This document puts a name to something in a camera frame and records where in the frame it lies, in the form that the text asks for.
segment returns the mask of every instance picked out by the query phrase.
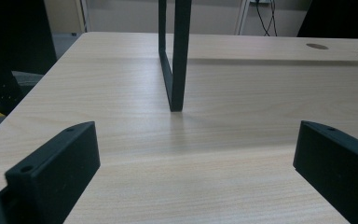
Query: white wall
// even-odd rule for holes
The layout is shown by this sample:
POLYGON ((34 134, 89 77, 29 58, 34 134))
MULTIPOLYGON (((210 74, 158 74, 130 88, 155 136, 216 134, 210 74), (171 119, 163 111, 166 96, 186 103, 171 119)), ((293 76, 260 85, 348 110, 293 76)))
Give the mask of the white wall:
MULTIPOLYGON (((275 0, 275 2, 275 21, 278 36, 297 36, 311 0, 275 0)), ((259 10, 265 25, 268 26, 271 18, 270 5, 259 5, 259 10)), ((241 34, 264 35, 264 33, 255 4, 250 4, 241 34)), ((269 33, 274 34, 272 27, 269 33)))
MULTIPOLYGON (((241 0, 193 0, 192 34, 234 35, 241 0)), ((156 33, 158 0, 88 0, 89 30, 156 33)), ((174 0, 168 0, 167 32, 173 32, 174 0)))
MULTIPOLYGON (((193 0, 192 34, 264 35, 255 4, 250 0, 193 0), (243 19, 241 31, 241 14, 243 19)), ((296 36, 307 14, 311 0, 276 0, 276 25, 279 36, 296 36)), ((88 0, 89 31, 156 33, 158 0, 88 0)), ((174 0, 168 0, 167 32, 173 32, 174 0)), ((269 5, 260 6, 266 24, 269 5)))

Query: screw hole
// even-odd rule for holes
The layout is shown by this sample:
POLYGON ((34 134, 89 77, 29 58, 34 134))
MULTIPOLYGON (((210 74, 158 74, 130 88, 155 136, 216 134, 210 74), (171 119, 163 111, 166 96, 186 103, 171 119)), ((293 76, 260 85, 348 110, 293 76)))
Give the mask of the screw hole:
POLYGON ((32 170, 33 168, 34 168, 33 166, 25 166, 25 167, 22 167, 20 171, 22 173, 26 173, 26 172, 32 170))
POLYGON ((323 45, 318 45, 318 44, 307 44, 308 47, 313 48, 313 49, 328 49, 328 47, 323 46, 323 45))

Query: black metal table leg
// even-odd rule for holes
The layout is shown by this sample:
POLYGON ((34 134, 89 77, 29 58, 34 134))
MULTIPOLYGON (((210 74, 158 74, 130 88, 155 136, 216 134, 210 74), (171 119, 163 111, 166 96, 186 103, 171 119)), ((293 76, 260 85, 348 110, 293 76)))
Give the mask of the black metal table leg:
POLYGON ((167 0, 158 0, 158 53, 172 112, 182 111, 185 96, 191 0, 175 0, 172 70, 166 53, 167 0))

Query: black metal frame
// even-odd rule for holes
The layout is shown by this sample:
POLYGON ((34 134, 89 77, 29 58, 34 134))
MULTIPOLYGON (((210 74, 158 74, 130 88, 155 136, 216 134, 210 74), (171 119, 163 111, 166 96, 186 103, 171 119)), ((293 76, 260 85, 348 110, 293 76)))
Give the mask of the black metal frame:
POLYGON ((175 0, 172 70, 166 53, 167 0, 158 0, 158 54, 172 112, 182 111, 185 96, 191 0, 175 0))
POLYGON ((302 121, 293 165, 350 223, 358 223, 358 140, 302 121))
POLYGON ((100 165, 94 122, 65 129, 5 173, 0 224, 63 223, 100 165))

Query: table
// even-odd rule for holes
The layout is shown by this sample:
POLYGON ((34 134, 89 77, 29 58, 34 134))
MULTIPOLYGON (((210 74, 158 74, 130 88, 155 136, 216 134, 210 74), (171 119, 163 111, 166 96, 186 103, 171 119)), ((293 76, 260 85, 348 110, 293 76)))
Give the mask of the table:
POLYGON ((65 223, 345 223, 292 165, 303 119, 358 138, 358 40, 192 35, 171 113, 156 34, 88 33, 0 125, 0 189, 95 120, 102 166, 65 223))

